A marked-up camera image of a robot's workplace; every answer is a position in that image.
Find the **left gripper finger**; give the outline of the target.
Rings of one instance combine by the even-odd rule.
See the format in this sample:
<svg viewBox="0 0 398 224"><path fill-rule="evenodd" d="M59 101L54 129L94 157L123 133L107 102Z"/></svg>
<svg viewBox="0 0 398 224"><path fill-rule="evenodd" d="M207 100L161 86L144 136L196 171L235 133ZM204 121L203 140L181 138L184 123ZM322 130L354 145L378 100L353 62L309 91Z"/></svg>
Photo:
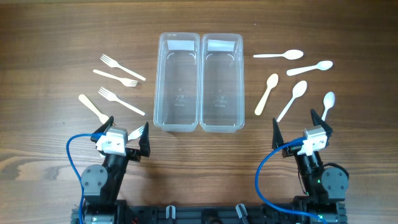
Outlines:
<svg viewBox="0 0 398 224"><path fill-rule="evenodd" d="M114 117L110 116L109 119L102 125L100 126L91 136L97 136L101 133L105 133L110 127L112 127L114 124Z"/></svg>
<svg viewBox="0 0 398 224"><path fill-rule="evenodd" d="M149 142L149 123L146 122L144 129L142 131L139 147L141 156L149 157L150 156L150 142Z"/></svg>

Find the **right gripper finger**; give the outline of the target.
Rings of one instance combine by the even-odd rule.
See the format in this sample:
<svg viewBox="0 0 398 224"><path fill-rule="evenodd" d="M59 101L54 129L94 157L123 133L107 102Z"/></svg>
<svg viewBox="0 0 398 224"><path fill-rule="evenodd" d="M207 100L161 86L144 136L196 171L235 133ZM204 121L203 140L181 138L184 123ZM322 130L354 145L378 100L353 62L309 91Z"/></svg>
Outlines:
<svg viewBox="0 0 398 224"><path fill-rule="evenodd" d="M278 122L275 118L272 119L273 126L273 137L272 137L272 148L277 149L284 144L284 140L279 129Z"/></svg>
<svg viewBox="0 0 398 224"><path fill-rule="evenodd" d="M321 126L325 130L326 136L330 137L333 132L333 129L324 120L322 120L321 117L319 117L319 115L316 113L314 109L310 110L310 114L312 117L313 125Z"/></svg>

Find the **white spoon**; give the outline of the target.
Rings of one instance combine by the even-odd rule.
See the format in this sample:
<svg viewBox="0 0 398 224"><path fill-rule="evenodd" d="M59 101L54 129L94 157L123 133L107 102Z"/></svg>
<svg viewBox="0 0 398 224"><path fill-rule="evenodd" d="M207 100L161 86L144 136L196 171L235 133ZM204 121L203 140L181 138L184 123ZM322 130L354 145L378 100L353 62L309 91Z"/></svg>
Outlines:
<svg viewBox="0 0 398 224"><path fill-rule="evenodd" d="M292 49L288 50L282 54L256 54L253 55L254 58L274 58L274 57L283 57L287 60L297 60L303 57L304 53L301 50Z"/></svg>
<svg viewBox="0 0 398 224"><path fill-rule="evenodd" d="M293 102L296 98L301 97L307 90L308 84L305 80L298 82L292 89L292 97L290 101L286 104L285 108L281 111L280 115L277 118L277 122L280 122L282 118L285 116Z"/></svg>
<svg viewBox="0 0 398 224"><path fill-rule="evenodd" d="M323 99L323 105L325 107L324 112L322 114L322 120L326 120L327 112L330 108L332 108L335 104L335 94L330 91L328 92Z"/></svg>
<svg viewBox="0 0 398 224"><path fill-rule="evenodd" d="M316 65L311 65L311 66L307 66L307 67L300 67L300 68L293 68L290 70L286 71L286 74L288 76L294 76L294 75L298 75L301 73L305 73L311 70L328 70L333 66L333 62L330 60L324 60L324 61L320 61L318 62Z"/></svg>

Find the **cream yellow spoon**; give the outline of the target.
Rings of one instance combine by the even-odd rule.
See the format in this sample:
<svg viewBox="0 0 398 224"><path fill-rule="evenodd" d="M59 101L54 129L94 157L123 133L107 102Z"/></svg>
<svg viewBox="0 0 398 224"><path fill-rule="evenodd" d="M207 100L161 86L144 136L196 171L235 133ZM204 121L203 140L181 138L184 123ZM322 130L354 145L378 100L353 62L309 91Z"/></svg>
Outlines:
<svg viewBox="0 0 398 224"><path fill-rule="evenodd" d="M260 99L259 103L257 104L256 109L254 110L254 114L255 114L255 115L257 115L257 116L261 115L261 113L262 113L262 111L263 111L263 109L264 109L264 107L265 107L266 101L267 101L267 99L268 99L268 96L269 96L271 90L272 90L274 87L276 87L278 81L279 81L279 76L278 76L278 74L276 74L276 73L273 73L273 74L267 79L267 82L266 82L267 88L266 88L266 90L265 90L265 92L264 92L262 98Z"/></svg>

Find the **white spoon top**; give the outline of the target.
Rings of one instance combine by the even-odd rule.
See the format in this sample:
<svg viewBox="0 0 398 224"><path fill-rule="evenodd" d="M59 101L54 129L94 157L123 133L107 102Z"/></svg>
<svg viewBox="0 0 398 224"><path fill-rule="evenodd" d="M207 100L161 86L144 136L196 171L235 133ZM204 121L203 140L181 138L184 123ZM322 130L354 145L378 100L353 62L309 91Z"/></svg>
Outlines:
<svg viewBox="0 0 398 224"><path fill-rule="evenodd" d="M283 57L287 60L297 60L303 57L304 53L301 50L292 49L288 50L282 54L256 54L253 55L254 58L274 58L274 57Z"/></svg>

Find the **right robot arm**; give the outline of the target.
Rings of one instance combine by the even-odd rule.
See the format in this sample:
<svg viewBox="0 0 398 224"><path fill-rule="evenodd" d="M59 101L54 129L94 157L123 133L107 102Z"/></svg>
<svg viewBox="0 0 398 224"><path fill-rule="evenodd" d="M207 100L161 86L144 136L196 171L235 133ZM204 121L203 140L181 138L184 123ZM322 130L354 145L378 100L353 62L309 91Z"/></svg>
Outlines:
<svg viewBox="0 0 398 224"><path fill-rule="evenodd" d="M320 151L329 145L333 129L310 110L313 127L303 130L304 140L289 142L283 140L276 120L273 124L272 148L282 147L282 157L295 158L300 185L304 196L294 197L288 209L295 212L306 212L315 217L299 215L289 216L289 221L297 223L347 223L345 193L348 189L349 173L335 163L323 163Z"/></svg>

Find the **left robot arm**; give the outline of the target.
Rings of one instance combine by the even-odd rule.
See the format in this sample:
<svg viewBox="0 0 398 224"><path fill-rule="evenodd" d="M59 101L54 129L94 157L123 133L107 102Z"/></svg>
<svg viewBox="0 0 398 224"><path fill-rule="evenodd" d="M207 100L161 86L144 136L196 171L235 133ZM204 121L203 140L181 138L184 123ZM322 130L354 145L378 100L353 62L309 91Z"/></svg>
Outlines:
<svg viewBox="0 0 398 224"><path fill-rule="evenodd" d="M149 124L137 130L139 149L133 149L126 146L133 138L126 129L115 127L113 121L110 117L90 135L104 161L88 166L80 177L83 201L78 211L79 223L139 222L126 200L119 200L118 195L128 163L150 156Z"/></svg>

